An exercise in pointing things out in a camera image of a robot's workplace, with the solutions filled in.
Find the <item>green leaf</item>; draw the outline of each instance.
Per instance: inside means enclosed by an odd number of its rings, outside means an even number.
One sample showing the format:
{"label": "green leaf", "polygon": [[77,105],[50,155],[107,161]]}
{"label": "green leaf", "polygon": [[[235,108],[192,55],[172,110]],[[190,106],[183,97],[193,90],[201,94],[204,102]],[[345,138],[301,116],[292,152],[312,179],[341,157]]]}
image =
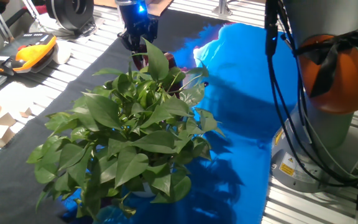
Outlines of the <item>green leaf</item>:
{"label": "green leaf", "polygon": [[122,149],[129,146],[129,142],[122,142],[115,139],[109,139],[109,157],[116,155]]}
{"label": "green leaf", "polygon": [[120,191],[115,189],[114,187],[113,188],[110,188],[109,189],[109,192],[107,193],[107,197],[114,197],[116,196]]}
{"label": "green leaf", "polygon": [[101,174],[100,174],[101,184],[116,178],[117,158],[113,158],[110,161],[104,161],[101,159],[99,162],[101,164]]}
{"label": "green leaf", "polygon": [[177,170],[177,172],[182,172],[186,175],[191,175],[191,172],[185,167],[183,164],[175,163],[173,167]]}
{"label": "green leaf", "polygon": [[59,139],[58,136],[50,136],[45,143],[43,144],[42,148],[41,148],[41,155],[44,156],[49,148],[52,146],[52,144],[55,143],[55,141],[57,141]]}
{"label": "green leaf", "polygon": [[85,183],[85,173],[88,166],[88,161],[92,152],[92,148],[89,147],[86,149],[85,155],[82,159],[75,165],[67,168],[67,172],[71,178],[82,188],[84,189]]}
{"label": "green leaf", "polygon": [[200,60],[200,62],[201,62],[201,64],[202,64],[202,66],[203,66],[203,72],[202,72],[203,76],[204,76],[204,77],[208,77],[208,76],[209,76],[208,69],[206,68],[206,66],[205,66],[205,64],[203,63],[202,60]]}
{"label": "green leaf", "polygon": [[86,130],[86,128],[84,128],[84,127],[75,128],[71,132],[71,140],[76,141],[76,140],[79,140],[79,139],[86,139],[86,136],[89,133],[90,132],[88,130]]}
{"label": "green leaf", "polygon": [[219,133],[221,136],[223,136],[224,138],[226,138],[226,136],[223,134],[223,132],[222,132],[222,130],[220,129],[220,128],[215,128],[215,131],[217,132],[217,133]]}
{"label": "green leaf", "polygon": [[150,186],[170,195],[171,170],[167,163],[156,167],[149,166],[142,175]]}
{"label": "green leaf", "polygon": [[170,114],[179,116],[193,116],[189,106],[182,100],[176,97],[171,97],[162,104]]}
{"label": "green leaf", "polygon": [[175,152],[180,153],[180,151],[190,142],[192,135],[188,133],[187,130],[183,130],[179,133],[178,139],[175,139]]}
{"label": "green leaf", "polygon": [[40,162],[38,162],[35,164],[34,174],[38,183],[46,184],[56,178],[57,167],[55,164],[41,166]]}
{"label": "green leaf", "polygon": [[95,165],[92,168],[91,180],[86,182],[86,188],[83,191],[83,207],[89,212],[93,220],[96,220],[96,215],[100,210],[100,196],[96,192],[100,192],[100,164],[94,158]]}
{"label": "green leaf", "polygon": [[47,129],[49,130],[56,130],[59,125],[61,125],[64,122],[67,122],[69,120],[71,114],[66,113],[66,112],[59,112],[59,113],[55,113],[52,114],[50,116],[50,119],[48,122],[45,123],[45,127],[47,127]]}
{"label": "green leaf", "polygon": [[124,96],[134,96],[136,94],[135,85],[128,80],[128,75],[122,74],[114,81],[113,86],[116,85],[118,92]]}
{"label": "green leaf", "polygon": [[59,170],[75,165],[82,159],[86,149],[74,144],[67,144],[62,149],[59,160]]}
{"label": "green leaf", "polygon": [[76,119],[69,119],[68,121],[62,122],[55,129],[55,131],[52,133],[52,135],[61,133],[62,131],[65,131],[67,129],[74,129],[75,127],[77,127],[77,120]]}
{"label": "green leaf", "polygon": [[60,138],[59,140],[55,141],[42,158],[41,166],[46,166],[47,164],[55,164],[59,162],[60,154],[62,152],[60,149],[68,143],[71,142],[67,138]]}
{"label": "green leaf", "polygon": [[178,164],[188,164],[193,160],[193,154],[187,150],[182,150],[176,157],[175,162]]}
{"label": "green leaf", "polygon": [[188,118],[186,121],[186,130],[188,134],[204,134],[205,131],[202,131],[198,128],[197,122],[194,118]]}
{"label": "green leaf", "polygon": [[152,45],[146,39],[144,39],[144,41],[146,43],[147,55],[149,58],[148,72],[153,80],[163,80],[168,75],[169,62],[160,49]]}
{"label": "green leaf", "polygon": [[42,190],[40,197],[38,198],[37,204],[35,204],[35,211],[38,210],[38,206],[40,205],[40,202],[49,194],[50,190],[53,187],[53,182],[49,182],[44,189]]}
{"label": "green leaf", "polygon": [[212,131],[218,127],[218,122],[215,121],[211,112],[200,108],[196,108],[196,111],[200,114],[201,129],[203,131]]}
{"label": "green leaf", "polygon": [[172,115],[168,113],[168,111],[160,105],[155,107],[154,112],[151,117],[140,126],[140,128],[147,128],[151,124],[159,123],[160,121],[165,121],[166,119],[172,118]]}
{"label": "green leaf", "polygon": [[142,105],[140,105],[140,103],[134,103],[132,105],[131,115],[136,114],[136,113],[141,113],[141,112],[144,112]]}
{"label": "green leaf", "polygon": [[92,93],[104,96],[104,97],[109,97],[111,95],[111,90],[106,89],[104,86],[96,86],[95,88],[93,88]]}
{"label": "green leaf", "polygon": [[118,119],[118,105],[109,98],[92,93],[84,93],[85,102],[92,117],[99,123],[121,129]]}
{"label": "green leaf", "polygon": [[145,154],[136,154],[134,147],[123,149],[118,155],[116,188],[146,170],[149,158]]}
{"label": "green leaf", "polygon": [[70,187],[68,186],[68,173],[64,173],[61,177],[56,180],[55,190],[57,191],[70,191]]}
{"label": "green leaf", "polygon": [[139,70],[140,73],[148,73],[149,72],[149,66],[144,66]]}
{"label": "green leaf", "polygon": [[78,119],[84,127],[88,128],[90,131],[99,131],[99,126],[93,119],[87,105],[76,107],[73,109],[73,112],[77,115]]}
{"label": "green leaf", "polygon": [[192,88],[183,90],[179,93],[180,99],[189,107],[196,106],[204,98],[204,83],[193,86]]}
{"label": "green leaf", "polygon": [[132,178],[131,180],[128,180],[128,182],[126,182],[124,185],[131,192],[143,192],[144,191],[143,183],[139,176],[136,176],[136,177]]}
{"label": "green leaf", "polygon": [[30,154],[29,158],[27,159],[26,163],[28,164],[35,164],[42,158],[42,146],[37,146]]}
{"label": "green leaf", "polygon": [[194,149],[193,149],[193,157],[196,158],[201,156],[205,159],[211,160],[211,154],[209,150],[211,150],[211,146],[209,142],[201,137],[195,137],[193,139]]}
{"label": "green leaf", "polygon": [[173,150],[175,147],[173,134],[167,131],[155,131],[133,142],[132,145],[149,152],[165,154],[175,152]]}
{"label": "green leaf", "polygon": [[102,68],[101,70],[99,70],[98,72],[96,72],[93,75],[107,75],[107,74],[121,75],[123,73],[120,70],[115,69],[115,68]]}
{"label": "green leaf", "polygon": [[119,204],[119,209],[122,210],[122,213],[125,215],[126,218],[130,218],[136,213],[136,209],[125,206],[122,203]]}
{"label": "green leaf", "polygon": [[173,173],[170,189],[170,196],[158,193],[151,203],[173,203],[183,199],[191,189],[191,180],[181,172]]}

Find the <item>small box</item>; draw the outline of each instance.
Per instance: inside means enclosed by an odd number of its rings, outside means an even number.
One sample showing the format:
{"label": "small box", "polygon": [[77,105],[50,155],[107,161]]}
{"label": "small box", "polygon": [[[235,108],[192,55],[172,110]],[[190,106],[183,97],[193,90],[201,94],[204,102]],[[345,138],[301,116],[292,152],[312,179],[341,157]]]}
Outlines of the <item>small box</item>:
{"label": "small box", "polygon": [[7,125],[0,125],[0,147],[4,147],[15,135]]}

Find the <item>blue fabric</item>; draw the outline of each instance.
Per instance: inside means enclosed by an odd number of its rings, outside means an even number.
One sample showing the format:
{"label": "blue fabric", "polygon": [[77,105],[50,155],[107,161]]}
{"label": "blue fabric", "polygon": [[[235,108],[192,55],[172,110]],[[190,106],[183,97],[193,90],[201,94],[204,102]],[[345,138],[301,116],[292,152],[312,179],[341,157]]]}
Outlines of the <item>blue fabric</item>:
{"label": "blue fabric", "polygon": [[[126,220],[107,207],[101,223],[260,223],[269,182],[271,139],[280,127],[265,56],[265,31],[244,24],[208,26],[197,39],[174,52],[180,67],[200,58],[210,71],[205,98],[198,107],[210,110],[226,139],[207,134],[213,161],[188,164],[192,190],[174,204],[150,204],[131,196],[137,213]],[[273,60],[287,106],[296,101],[296,65],[289,48],[278,42]]]}

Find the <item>slotted table surface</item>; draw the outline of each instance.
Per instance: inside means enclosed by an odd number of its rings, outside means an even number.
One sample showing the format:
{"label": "slotted table surface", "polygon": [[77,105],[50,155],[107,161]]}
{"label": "slotted table surface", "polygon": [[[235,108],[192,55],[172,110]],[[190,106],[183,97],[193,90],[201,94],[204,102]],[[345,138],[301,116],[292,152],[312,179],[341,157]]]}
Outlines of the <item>slotted table surface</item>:
{"label": "slotted table surface", "polygon": [[[252,1],[232,2],[229,5],[233,15],[218,16],[211,11],[219,4],[218,0],[174,0],[169,9],[184,11],[202,16],[242,22],[252,26],[263,27],[264,4]],[[88,68],[117,38],[123,30],[118,21],[116,9],[96,6],[94,15],[105,19],[104,24],[86,44],[69,42],[72,53],[64,65],[49,65],[40,73],[26,76],[28,82],[34,83],[37,96],[31,106],[33,115],[29,118],[17,118],[12,127],[16,133],[28,120],[39,115],[68,85]],[[282,185],[274,177],[270,178],[266,198],[263,224],[278,223],[356,223],[357,189],[344,188],[335,195],[326,192],[304,194]]]}

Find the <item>potted plant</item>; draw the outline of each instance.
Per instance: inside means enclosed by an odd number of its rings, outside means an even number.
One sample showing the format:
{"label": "potted plant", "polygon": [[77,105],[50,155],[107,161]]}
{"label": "potted plant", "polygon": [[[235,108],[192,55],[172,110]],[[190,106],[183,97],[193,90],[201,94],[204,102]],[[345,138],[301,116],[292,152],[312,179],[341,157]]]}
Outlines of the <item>potted plant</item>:
{"label": "potted plant", "polygon": [[[72,110],[48,115],[45,125],[53,133],[27,161],[35,164],[37,181],[46,184],[37,207],[48,195],[66,200],[81,189],[77,217],[96,219],[101,199],[111,197],[129,218],[135,209],[123,201],[131,192],[150,189],[152,203],[173,203],[190,191],[185,164],[196,157],[211,159],[203,134],[222,134],[209,111],[192,109],[204,97],[201,80],[208,70],[204,65],[190,70],[194,78],[171,91],[186,74],[169,69],[161,50],[146,45],[148,67],[135,72],[129,65],[127,73],[102,69],[94,75],[118,77],[83,93]],[[191,82],[197,83],[186,89]]]}

